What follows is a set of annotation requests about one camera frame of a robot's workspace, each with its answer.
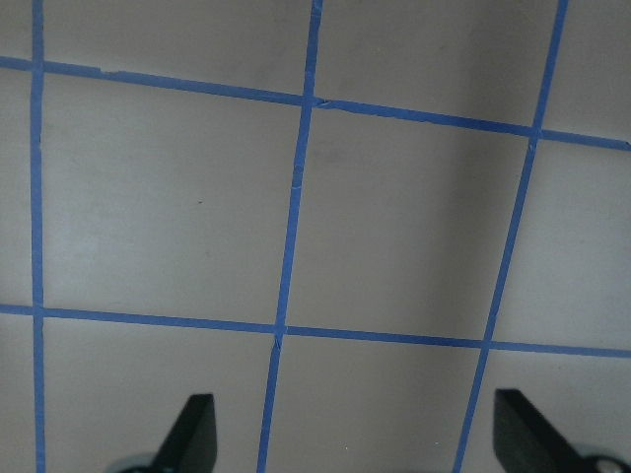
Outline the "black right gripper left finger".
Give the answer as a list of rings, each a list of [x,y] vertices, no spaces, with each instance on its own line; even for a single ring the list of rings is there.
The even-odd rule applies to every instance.
[[[214,396],[193,394],[152,460],[150,471],[211,473],[217,457]]]

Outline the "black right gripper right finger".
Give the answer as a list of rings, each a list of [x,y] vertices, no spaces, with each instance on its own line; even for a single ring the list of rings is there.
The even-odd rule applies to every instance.
[[[496,389],[493,450],[505,472],[586,472],[583,457],[517,389]]]

